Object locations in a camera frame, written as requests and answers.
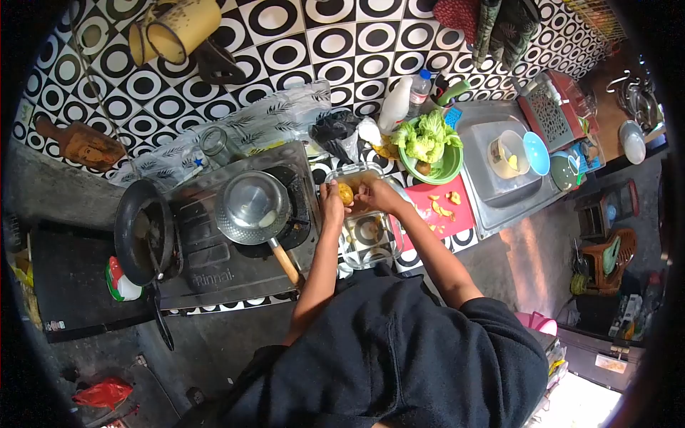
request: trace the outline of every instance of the pink bucket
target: pink bucket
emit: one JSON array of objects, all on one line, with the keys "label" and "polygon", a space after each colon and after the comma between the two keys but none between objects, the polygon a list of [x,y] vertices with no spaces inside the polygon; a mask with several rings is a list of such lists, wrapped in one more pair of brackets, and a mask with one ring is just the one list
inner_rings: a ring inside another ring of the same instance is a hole
[{"label": "pink bucket", "polygon": [[519,319],[521,324],[541,333],[551,334],[556,336],[557,325],[552,318],[547,318],[540,312],[533,312],[526,314],[525,312],[515,312],[514,315]]}]

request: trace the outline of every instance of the metal rack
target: metal rack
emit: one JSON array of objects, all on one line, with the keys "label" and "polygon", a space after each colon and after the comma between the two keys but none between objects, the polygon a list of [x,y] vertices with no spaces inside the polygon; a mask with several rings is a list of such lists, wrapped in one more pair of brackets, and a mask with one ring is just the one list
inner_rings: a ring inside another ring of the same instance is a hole
[{"label": "metal rack", "polygon": [[611,45],[627,38],[606,0],[564,0],[572,11],[578,13],[585,24]]}]

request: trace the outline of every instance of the person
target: person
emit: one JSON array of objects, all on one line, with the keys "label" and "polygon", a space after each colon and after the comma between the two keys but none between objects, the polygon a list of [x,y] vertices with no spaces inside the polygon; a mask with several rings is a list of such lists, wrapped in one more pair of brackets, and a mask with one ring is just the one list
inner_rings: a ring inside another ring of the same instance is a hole
[{"label": "person", "polygon": [[224,427],[520,427],[547,385],[547,358],[504,303],[483,297],[456,256],[385,181],[356,201],[397,217],[423,277],[389,268],[338,281],[349,208],[320,186],[323,228],[281,345],[258,349],[223,409]]}]

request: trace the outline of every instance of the lettuce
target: lettuce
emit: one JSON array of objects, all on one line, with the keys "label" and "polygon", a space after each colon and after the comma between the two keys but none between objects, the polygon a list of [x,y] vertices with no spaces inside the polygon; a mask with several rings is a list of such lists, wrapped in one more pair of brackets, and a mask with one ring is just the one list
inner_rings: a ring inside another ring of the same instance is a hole
[{"label": "lettuce", "polygon": [[414,126],[410,125],[409,122],[402,122],[399,129],[390,137],[390,140],[398,147],[405,147],[408,140],[416,140]]},{"label": "lettuce", "polygon": [[456,131],[445,123],[438,110],[420,116],[413,125],[402,122],[390,139],[398,147],[403,147],[407,156],[428,164],[443,158],[445,145],[463,147]]}]

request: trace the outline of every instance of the frying pan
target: frying pan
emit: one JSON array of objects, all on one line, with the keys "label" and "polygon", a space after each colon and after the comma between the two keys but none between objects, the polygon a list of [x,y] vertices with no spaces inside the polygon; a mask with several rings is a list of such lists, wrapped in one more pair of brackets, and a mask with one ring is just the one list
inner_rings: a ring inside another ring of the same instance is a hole
[{"label": "frying pan", "polygon": [[173,351],[173,338],[160,310],[158,280],[171,265],[175,239],[169,204],[149,179],[140,179],[124,192],[114,220],[114,249],[126,277],[144,286],[164,343]]},{"label": "frying pan", "polygon": [[263,171],[235,175],[216,194],[214,205],[216,225],[221,233],[243,245],[267,242],[290,282],[298,284],[299,273],[276,240],[290,213],[286,187]]}]

